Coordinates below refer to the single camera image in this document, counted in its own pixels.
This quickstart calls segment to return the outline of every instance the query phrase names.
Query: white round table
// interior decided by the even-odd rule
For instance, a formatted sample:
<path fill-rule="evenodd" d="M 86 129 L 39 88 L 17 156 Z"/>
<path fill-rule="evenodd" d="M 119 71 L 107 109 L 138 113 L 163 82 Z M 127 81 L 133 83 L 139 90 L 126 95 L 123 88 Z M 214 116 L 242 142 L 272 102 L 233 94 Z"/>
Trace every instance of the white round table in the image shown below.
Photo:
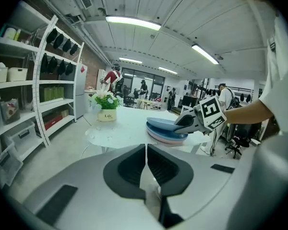
<path fill-rule="evenodd" d="M 85 119 L 92 126 L 85 134 L 90 143 L 101 146 L 103 152 L 106 148 L 124 148 L 138 144 L 160 144 L 167 147 L 177 147 L 177 145 L 166 144 L 152 138 L 146 130 L 146 118 L 157 117 L 175 121 L 177 115 L 168 111 L 158 112 L 136 108 L 120 106 L 117 108 L 117 120 L 112 122 L 100 122 L 97 114 L 92 112 L 84 115 Z M 189 134 L 188 138 L 179 146 L 193 146 L 196 152 L 202 143 L 211 139 L 197 131 Z"/>

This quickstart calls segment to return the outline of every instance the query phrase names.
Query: red box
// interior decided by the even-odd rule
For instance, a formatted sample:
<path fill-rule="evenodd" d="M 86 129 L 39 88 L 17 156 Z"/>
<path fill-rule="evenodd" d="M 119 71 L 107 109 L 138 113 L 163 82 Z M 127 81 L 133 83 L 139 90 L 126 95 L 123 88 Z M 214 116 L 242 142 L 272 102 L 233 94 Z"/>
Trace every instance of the red box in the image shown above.
<path fill-rule="evenodd" d="M 49 120 L 48 122 L 45 122 L 45 130 L 49 129 L 50 127 L 52 127 L 53 125 L 55 125 L 57 122 L 59 122 L 60 120 L 62 120 L 63 117 L 62 115 L 58 115 L 56 117 L 54 117 L 53 119 Z"/>

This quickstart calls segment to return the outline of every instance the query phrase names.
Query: potted plant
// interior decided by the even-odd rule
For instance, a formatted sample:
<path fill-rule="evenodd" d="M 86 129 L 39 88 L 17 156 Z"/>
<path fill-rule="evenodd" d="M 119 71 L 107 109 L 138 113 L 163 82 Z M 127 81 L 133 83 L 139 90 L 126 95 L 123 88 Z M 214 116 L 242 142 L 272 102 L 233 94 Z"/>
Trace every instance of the potted plant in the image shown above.
<path fill-rule="evenodd" d="M 98 90 L 96 94 L 91 97 L 92 109 L 98 112 L 97 118 L 101 122 L 115 121 L 116 108 L 123 103 L 123 99 L 114 97 L 112 92 Z"/>

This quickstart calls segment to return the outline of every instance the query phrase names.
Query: stacked plates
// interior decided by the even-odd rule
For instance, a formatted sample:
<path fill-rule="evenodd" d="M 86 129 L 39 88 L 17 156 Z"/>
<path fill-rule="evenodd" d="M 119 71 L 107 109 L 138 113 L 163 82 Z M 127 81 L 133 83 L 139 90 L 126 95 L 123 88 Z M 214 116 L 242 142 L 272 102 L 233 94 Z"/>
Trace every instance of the stacked plates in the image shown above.
<path fill-rule="evenodd" d="M 175 121 L 162 118 L 147 118 L 147 132 L 156 140 L 167 144 L 181 144 L 187 137 L 187 134 L 176 134 L 174 130 L 181 127 L 174 124 Z"/>

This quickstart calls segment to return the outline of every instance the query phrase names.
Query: flower pot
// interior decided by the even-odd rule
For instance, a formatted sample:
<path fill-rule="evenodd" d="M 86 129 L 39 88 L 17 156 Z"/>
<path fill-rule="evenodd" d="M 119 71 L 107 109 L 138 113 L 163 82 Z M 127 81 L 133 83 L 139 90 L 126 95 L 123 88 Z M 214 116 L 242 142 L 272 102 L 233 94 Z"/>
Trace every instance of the flower pot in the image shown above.
<path fill-rule="evenodd" d="M 98 120 L 101 122 L 115 121 L 116 109 L 102 109 L 98 113 Z"/>

